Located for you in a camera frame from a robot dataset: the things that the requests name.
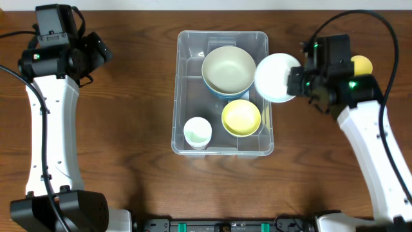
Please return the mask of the white small bowl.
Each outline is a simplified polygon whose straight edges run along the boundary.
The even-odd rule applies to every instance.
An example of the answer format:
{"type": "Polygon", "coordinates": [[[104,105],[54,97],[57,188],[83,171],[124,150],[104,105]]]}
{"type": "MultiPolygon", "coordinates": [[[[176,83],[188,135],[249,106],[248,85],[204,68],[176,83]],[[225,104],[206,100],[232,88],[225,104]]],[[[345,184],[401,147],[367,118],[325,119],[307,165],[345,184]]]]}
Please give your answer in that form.
{"type": "Polygon", "coordinates": [[[283,103],[293,99],[293,95],[287,94],[288,76],[291,68],[300,65],[295,57],[287,53],[269,55],[256,68],[254,75],[256,91],[262,98],[273,103],[283,103]]]}

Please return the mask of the yellow cup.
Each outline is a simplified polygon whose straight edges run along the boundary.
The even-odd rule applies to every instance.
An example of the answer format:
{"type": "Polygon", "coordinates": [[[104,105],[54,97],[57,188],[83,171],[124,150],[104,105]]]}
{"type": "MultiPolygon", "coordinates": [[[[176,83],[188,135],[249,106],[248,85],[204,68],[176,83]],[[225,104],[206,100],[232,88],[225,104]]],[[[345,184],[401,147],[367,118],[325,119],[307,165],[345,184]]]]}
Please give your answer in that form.
{"type": "Polygon", "coordinates": [[[355,55],[351,58],[351,62],[354,63],[354,76],[369,75],[373,71],[371,61],[365,56],[355,55]]]}

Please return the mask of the yellow small bowl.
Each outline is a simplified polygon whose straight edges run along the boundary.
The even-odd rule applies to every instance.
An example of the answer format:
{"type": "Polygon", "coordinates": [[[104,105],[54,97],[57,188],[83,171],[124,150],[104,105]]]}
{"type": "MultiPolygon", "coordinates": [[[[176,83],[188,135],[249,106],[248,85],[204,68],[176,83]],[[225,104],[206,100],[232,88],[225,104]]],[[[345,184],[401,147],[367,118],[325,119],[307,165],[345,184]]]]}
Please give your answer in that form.
{"type": "Polygon", "coordinates": [[[229,102],[221,114],[225,130],[235,137],[248,137],[255,133],[261,124],[258,107],[250,101],[238,99],[229,102]]]}

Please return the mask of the cream beige bowl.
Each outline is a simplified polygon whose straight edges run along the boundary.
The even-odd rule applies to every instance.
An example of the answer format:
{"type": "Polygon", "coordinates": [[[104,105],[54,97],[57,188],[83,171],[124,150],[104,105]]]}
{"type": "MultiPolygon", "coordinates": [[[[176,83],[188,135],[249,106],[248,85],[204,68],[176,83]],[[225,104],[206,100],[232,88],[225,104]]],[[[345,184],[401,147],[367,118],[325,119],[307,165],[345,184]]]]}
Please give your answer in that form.
{"type": "Polygon", "coordinates": [[[220,93],[234,94],[246,90],[254,82],[256,64],[245,50],[222,46],[203,60],[201,74],[206,83],[220,93]]]}

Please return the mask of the cream white cup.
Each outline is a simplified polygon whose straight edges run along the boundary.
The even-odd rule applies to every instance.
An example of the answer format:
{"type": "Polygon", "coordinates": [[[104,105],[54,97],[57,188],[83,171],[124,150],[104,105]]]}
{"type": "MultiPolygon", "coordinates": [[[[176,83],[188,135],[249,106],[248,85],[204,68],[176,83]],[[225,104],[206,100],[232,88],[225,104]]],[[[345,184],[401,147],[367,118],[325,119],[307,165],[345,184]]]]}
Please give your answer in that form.
{"type": "Polygon", "coordinates": [[[185,123],[183,134],[188,143],[209,143],[212,138],[212,126],[202,117],[193,117],[185,123]]]}

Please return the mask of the light blue cup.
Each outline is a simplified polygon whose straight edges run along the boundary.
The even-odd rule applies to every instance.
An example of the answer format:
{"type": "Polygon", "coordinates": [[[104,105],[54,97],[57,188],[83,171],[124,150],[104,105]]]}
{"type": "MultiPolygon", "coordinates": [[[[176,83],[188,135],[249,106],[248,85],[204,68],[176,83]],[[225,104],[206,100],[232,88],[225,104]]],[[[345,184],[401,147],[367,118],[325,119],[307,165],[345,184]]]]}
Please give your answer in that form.
{"type": "Polygon", "coordinates": [[[204,143],[189,143],[189,146],[195,150],[204,150],[208,146],[208,142],[204,143]]]}

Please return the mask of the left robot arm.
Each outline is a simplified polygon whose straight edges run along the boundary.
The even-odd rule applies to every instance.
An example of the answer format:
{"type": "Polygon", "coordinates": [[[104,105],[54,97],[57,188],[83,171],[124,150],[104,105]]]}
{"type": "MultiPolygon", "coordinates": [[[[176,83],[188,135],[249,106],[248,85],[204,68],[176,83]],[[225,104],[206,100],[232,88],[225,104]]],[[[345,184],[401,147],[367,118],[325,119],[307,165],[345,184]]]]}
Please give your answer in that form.
{"type": "Polygon", "coordinates": [[[84,188],[77,159],[75,117],[81,80],[113,57],[96,33],[77,26],[78,8],[35,9],[33,39],[16,77],[24,82],[32,118],[32,158],[25,197],[12,201],[12,220],[27,231],[131,231],[125,209],[84,188]]]}

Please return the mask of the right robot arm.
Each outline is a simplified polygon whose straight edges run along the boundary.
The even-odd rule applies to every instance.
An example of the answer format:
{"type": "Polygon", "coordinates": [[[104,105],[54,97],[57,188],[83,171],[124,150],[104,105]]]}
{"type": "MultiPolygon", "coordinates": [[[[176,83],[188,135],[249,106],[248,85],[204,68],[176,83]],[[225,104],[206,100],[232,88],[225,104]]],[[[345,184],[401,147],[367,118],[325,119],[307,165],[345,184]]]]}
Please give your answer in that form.
{"type": "Polygon", "coordinates": [[[356,75],[348,35],[313,37],[304,66],[293,67],[287,93],[326,106],[350,142],[366,181],[373,219],[328,212],[316,231],[411,231],[411,172],[392,132],[374,76],[356,75]]]}

